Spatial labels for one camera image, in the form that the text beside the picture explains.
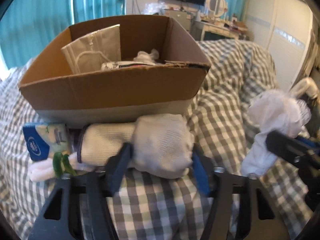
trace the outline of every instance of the bed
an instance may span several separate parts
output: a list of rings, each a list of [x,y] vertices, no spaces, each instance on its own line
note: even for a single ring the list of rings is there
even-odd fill
[[[250,100],[276,88],[274,63],[269,53],[248,41],[201,41],[212,62],[186,118],[205,155],[229,172],[240,174],[240,165],[259,132],[247,116]],[[32,183],[31,164],[22,134],[25,122],[41,119],[17,88],[28,65],[16,68],[0,83],[0,210],[21,239],[27,239],[39,210],[55,180]],[[261,178],[295,238],[312,215],[304,203],[307,187],[296,168],[278,160]],[[118,194],[108,199],[120,239],[199,239],[210,199],[196,190],[192,172],[166,180],[129,170]],[[234,196],[230,231],[237,223],[238,198]],[[87,210],[82,197],[82,221],[87,239]]]

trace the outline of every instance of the checkered bedspread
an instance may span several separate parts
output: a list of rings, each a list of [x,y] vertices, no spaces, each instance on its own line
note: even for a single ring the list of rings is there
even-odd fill
[[[276,87],[274,63],[268,52],[251,42],[221,40],[199,45],[212,67],[188,109],[188,125],[206,156],[239,174],[240,164],[259,131],[248,119],[247,109],[253,97]],[[0,209],[21,239],[27,239],[54,185],[54,179],[32,183],[27,176],[31,160],[21,127],[25,122],[41,120],[17,88],[25,70],[16,69],[0,83]],[[296,169],[281,160],[262,181],[294,238],[312,215],[303,201],[306,186]],[[237,217],[238,200],[234,200],[231,232],[235,231]],[[192,173],[166,180],[131,170],[119,193],[108,203],[120,239],[196,240],[203,231],[211,201],[196,190]],[[87,229],[85,199],[82,206]],[[86,232],[92,239],[90,231]]]

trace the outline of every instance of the cardboard box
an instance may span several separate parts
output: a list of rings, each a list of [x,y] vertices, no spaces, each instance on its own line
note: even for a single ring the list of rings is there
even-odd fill
[[[72,75],[61,48],[95,30],[120,24],[121,57],[159,51],[170,65],[128,67]],[[45,121],[71,127],[134,122],[145,114],[184,114],[210,62],[172,18],[128,15],[78,23],[60,33],[36,58],[19,89]]]

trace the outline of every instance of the white mirror frame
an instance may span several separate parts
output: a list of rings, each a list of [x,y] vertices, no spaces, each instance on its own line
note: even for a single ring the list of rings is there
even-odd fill
[[[216,18],[221,17],[221,16],[224,14],[224,10],[225,10],[225,9],[228,9],[226,0],[221,0],[221,2],[223,3],[223,10],[222,10],[221,13],[215,14],[215,11],[216,11],[217,8],[215,8],[215,10],[211,10],[211,9],[210,9],[210,1],[211,1],[211,0],[206,0],[206,1],[205,1],[206,6],[207,6],[207,8],[208,8],[208,10],[209,10],[210,12],[213,12],[214,17],[216,17]]]

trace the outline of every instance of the tissue pack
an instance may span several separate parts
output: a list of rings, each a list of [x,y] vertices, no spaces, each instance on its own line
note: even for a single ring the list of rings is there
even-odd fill
[[[31,160],[52,158],[55,152],[70,154],[67,127],[61,123],[26,123],[23,135]]]

